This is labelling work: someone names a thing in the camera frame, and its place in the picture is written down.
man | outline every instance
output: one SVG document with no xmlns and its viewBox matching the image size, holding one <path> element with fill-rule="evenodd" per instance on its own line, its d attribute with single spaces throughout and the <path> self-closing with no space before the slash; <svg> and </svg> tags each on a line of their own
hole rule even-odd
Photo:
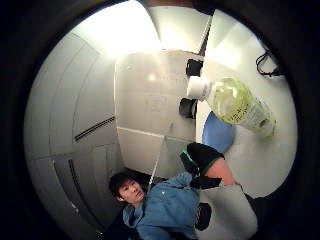
<svg viewBox="0 0 320 240">
<path fill-rule="evenodd" d="M 198 159 L 197 154 L 207 154 L 210 160 L 198 161 L 199 166 L 192 165 L 192 162 L 195 162 L 189 153 L 194 159 Z M 191 174 L 184 172 L 161 182 L 154 186 L 147 196 L 140 184 L 125 173 L 115 174 L 110 180 L 109 189 L 112 194 L 118 201 L 128 203 L 123 210 L 125 224 L 130 228 L 136 228 L 144 240 L 197 238 L 194 227 L 197 224 L 195 216 L 199 195 L 196 189 L 189 186 L 201 187 L 203 178 L 193 178 L 199 170 L 202 177 L 223 180 L 225 185 L 235 184 L 223 155 L 213 148 L 191 143 L 187 151 L 181 154 L 181 158 L 186 170 Z"/>
<path fill-rule="evenodd" d="M 188 172 L 158 183 L 148 195 L 124 173 L 110 180 L 113 195 L 128 203 L 125 224 L 144 240 L 248 239 L 263 225 L 266 209 L 285 194 L 283 185 L 252 199 L 234 180 L 223 154 L 209 146 L 191 143 L 180 158 Z"/>
</svg>

blue shirt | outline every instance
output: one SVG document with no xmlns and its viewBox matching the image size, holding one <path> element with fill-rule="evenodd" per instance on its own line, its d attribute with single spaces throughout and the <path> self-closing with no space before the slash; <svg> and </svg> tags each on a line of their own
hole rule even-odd
<svg viewBox="0 0 320 240">
<path fill-rule="evenodd" d="M 197 238 L 194 224 L 199 195 L 196 190 L 185 188 L 191 179 L 191 174 L 184 172 L 158 183 L 138 208 L 129 204 L 124 208 L 124 223 L 136 228 L 143 240 L 169 240 L 169 232 Z"/>
</svg>

white partition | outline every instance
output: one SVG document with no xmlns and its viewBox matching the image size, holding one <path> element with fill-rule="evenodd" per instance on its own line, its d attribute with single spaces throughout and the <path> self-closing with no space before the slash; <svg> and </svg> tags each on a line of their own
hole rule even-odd
<svg viewBox="0 0 320 240">
<path fill-rule="evenodd" d="M 61 78 L 85 41 L 68 34 L 49 54 L 32 86 L 25 116 L 25 150 L 29 160 L 50 156 L 49 123 Z"/>
<path fill-rule="evenodd" d="M 79 92 L 98 56 L 98 52 L 86 44 L 61 76 L 50 113 L 51 154 L 72 152 L 74 112 Z"/>
<path fill-rule="evenodd" d="M 199 53 L 211 23 L 209 15 L 186 7 L 150 7 L 162 49 Z"/>
</svg>

